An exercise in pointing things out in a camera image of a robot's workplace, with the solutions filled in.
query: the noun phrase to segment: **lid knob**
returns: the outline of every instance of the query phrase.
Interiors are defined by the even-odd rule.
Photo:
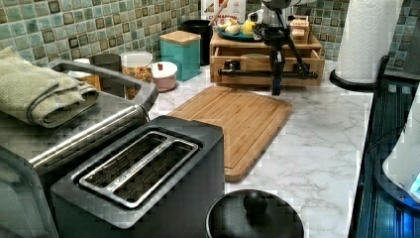
[[[265,213],[268,202],[264,193],[258,190],[248,191],[244,196],[244,208],[247,216],[261,216]]]

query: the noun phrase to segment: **kitchen counter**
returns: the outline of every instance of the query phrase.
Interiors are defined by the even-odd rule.
[[[371,93],[356,93],[332,84],[335,68],[326,61],[321,86],[282,87],[275,98],[293,105],[285,126],[240,182],[225,192],[260,189],[288,202],[300,215],[306,238],[347,237],[368,124]],[[209,66],[201,74],[161,93],[151,119],[214,85]],[[252,90],[270,95],[269,90]]]

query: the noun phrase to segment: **wooden cutting board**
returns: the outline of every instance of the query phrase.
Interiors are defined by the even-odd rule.
[[[288,102],[240,89],[207,87],[168,115],[223,128],[225,181],[241,180],[288,120]]]

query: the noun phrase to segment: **folded towel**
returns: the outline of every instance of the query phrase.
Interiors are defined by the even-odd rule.
[[[0,52],[0,110],[24,122],[59,126],[94,104],[91,85],[22,59],[13,48]]]

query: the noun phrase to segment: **black lid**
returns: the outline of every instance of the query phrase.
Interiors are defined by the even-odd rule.
[[[237,190],[218,199],[207,212],[208,238],[299,238],[300,217],[281,198],[260,190]]]

